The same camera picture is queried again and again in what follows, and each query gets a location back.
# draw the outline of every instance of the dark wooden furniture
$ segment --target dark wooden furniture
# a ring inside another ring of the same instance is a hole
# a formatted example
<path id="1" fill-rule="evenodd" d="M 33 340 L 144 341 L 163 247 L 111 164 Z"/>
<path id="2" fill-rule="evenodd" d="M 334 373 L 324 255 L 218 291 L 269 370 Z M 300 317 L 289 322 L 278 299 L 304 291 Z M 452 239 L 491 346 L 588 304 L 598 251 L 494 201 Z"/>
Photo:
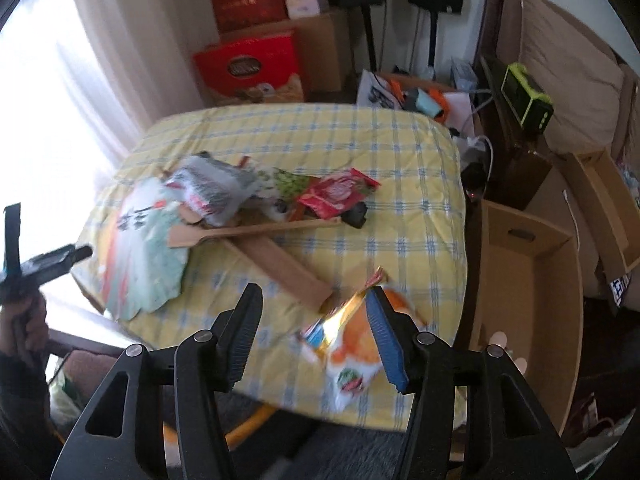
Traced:
<path id="1" fill-rule="evenodd" d="M 486 198 L 523 210 L 551 170 L 549 152 L 540 139 L 526 137 L 502 95 L 500 88 L 507 67 L 491 56 L 482 56 L 480 63 L 480 85 L 489 88 L 494 98 L 480 111 L 484 134 L 494 147 Z"/>

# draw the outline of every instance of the oval logo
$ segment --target oval logo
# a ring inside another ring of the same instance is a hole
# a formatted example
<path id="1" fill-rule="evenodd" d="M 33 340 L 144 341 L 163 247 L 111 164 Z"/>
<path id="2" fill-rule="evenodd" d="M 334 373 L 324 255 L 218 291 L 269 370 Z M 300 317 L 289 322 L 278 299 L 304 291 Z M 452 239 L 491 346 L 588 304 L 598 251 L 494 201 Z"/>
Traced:
<path id="1" fill-rule="evenodd" d="M 250 77 L 260 72 L 262 63 L 252 56 L 238 56 L 229 61 L 226 70 L 234 77 Z"/>

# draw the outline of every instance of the yellow plaid tablecloth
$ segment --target yellow plaid tablecloth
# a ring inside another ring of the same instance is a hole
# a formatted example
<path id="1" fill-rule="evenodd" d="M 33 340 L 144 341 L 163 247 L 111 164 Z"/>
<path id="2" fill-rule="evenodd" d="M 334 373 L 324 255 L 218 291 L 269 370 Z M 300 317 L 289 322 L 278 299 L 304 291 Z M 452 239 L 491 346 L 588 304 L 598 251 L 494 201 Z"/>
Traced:
<path id="1" fill-rule="evenodd" d="M 148 131 L 101 194 L 81 242 L 97 247 L 101 226 L 137 181 L 202 150 L 233 164 L 251 155 L 288 171 L 323 176 L 354 167 L 377 179 L 382 186 L 367 200 L 361 230 L 342 226 L 274 239 L 334 286 L 335 301 L 384 267 L 430 330 L 453 341 L 466 283 L 465 200 L 458 152 L 447 129 L 418 114 L 347 105 L 251 105 L 169 117 Z M 77 266 L 74 277 L 100 303 L 97 257 Z M 249 282 L 262 287 L 264 311 L 237 391 L 344 424 L 406 427 L 412 396 L 397 394 L 384 372 L 346 410 L 332 412 L 324 372 L 302 357 L 292 337 L 318 314 L 221 244 L 191 251 L 178 298 L 123 325 L 155 348 L 178 344 L 232 308 Z M 462 402 L 458 407 L 460 420 Z"/>

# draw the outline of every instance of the table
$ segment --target table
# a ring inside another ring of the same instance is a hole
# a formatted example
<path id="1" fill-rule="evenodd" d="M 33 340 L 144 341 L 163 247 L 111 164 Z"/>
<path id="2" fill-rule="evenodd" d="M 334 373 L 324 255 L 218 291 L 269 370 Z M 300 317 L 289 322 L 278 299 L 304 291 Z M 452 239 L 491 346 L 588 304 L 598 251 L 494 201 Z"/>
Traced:
<path id="1" fill-rule="evenodd" d="M 485 135 L 494 147 L 494 166 L 486 197 L 523 210 L 552 168 L 544 139 L 530 139 L 502 95 L 507 67 L 495 57 L 482 56 L 481 85 L 488 85 L 494 103 L 480 111 Z"/>
<path id="2" fill-rule="evenodd" d="M 98 248 L 73 276 L 100 303 L 99 234 L 137 181 L 158 176 L 202 150 L 235 164 L 243 155 L 284 170 L 325 175 L 355 167 L 382 186 L 367 200 L 362 230 L 348 226 L 275 237 L 334 287 L 334 302 L 360 288 L 377 266 L 413 301 L 429 329 L 452 342 L 466 284 L 465 199 L 458 151 L 449 132 L 418 114 L 347 105 L 247 105 L 213 108 L 160 121 L 134 149 L 114 184 L 98 198 L 82 242 Z M 244 378 L 236 389 L 303 415 L 343 424 L 403 430 L 412 398 L 379 373 L 343 412 L 331 407 L 324 370 L 305 359 L 297 330 L 319 313 L 270 282 L 251 264 L 209 242 L 191 251 L 182 294 L 152 314 L 122 325 L 153 348 L 178 344 L 232 308 L 244 286 L 258 283 L 264 310 Z M 456 424 L 464 401 L 458 397 Z"/>

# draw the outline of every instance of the wall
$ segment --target wall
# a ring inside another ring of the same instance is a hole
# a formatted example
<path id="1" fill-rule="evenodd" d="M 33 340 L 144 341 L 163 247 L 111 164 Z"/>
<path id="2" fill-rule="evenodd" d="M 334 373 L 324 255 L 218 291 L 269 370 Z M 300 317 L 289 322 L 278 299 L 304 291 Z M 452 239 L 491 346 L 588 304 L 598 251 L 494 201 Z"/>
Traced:
<path id="1" fill-rule="evenodd" d="M 631 67 L 640 73 L 640 54 L 631 41 L 625 27 L 607 0 L 551 0 L 571 12 L 591 27 Z M 449 73 L 452 56 L 472 59 L 482 18 L 484 0 L 465 0 L 461 16 L 441 14 L 438 20 L 438 47 L 436 50 L 436 70 L 439 78 Z M 408 67 L 410 47 L 415 31 L 415 7 L 407 0 L 389 0 L 386 45 L 382 67 L 390 70 L 393 65 Z M 353 36 L 356 43 L 356 67 L 368 68 L 366 44 L 363 38 L 362 19 L 359 11 L 352 12 Z M 376 51 L 380 54 L 380 38 L 383 23 L 383 7 L 372 10 Z M 424 12 L 422 33 L 416 47 L 415 72 L 419 73 L 427 64 L 429 47 L 429 17 Z"/>

